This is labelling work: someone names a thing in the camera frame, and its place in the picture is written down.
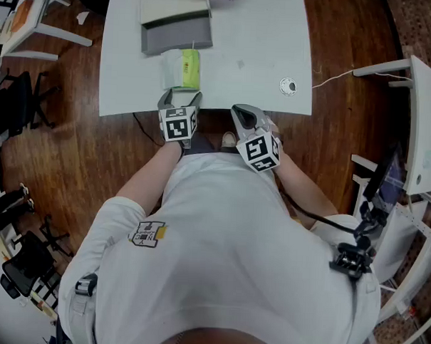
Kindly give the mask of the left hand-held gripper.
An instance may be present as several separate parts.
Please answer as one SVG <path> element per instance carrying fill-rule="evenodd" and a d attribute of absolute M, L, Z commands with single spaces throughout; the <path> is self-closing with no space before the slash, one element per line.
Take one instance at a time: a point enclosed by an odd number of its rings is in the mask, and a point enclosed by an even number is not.
<path fill-rule="evenodd" d="M 197 129 L 197 109 L 201 107 L 202 92 L 196 93 L 187 107 L 174 108 L 172 89 L 162 94 L 157 109 L 165 141 L 182 143 L 183 148 L 191 148 L 191 139 Z"/>

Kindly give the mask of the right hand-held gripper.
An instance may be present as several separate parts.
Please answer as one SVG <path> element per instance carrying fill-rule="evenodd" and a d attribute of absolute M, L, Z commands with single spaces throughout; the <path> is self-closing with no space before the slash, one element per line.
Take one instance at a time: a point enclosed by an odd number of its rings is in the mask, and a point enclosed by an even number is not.
<path fill-rule="evenodd" d="M 236 104 L 230 113 L 238 136 L 244 137 L 236 145 L 243 161 L 255 172 L 279 166 L 281 146 L 269 131 L 265 112 L 252 105 Z"/>

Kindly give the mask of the person's right hand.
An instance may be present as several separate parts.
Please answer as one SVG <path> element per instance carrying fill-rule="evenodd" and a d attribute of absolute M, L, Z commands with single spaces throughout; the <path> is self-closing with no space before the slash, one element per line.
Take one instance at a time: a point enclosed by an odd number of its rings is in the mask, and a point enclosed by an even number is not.
<path fill-rule="evenodd" d="M 283 146 L 283 142 L 282 142 L 283 140 L 282 140 L 282 136 L 281 136 L 281 133 L 279 131 L 279 128 L 277 127 L 277 125 L 275 124 L 275 122 L 271 118 L 268 118 L 267 120 L 269 122 L 269 131 L 276 138 L 276 142 L 280 146 Z"/>

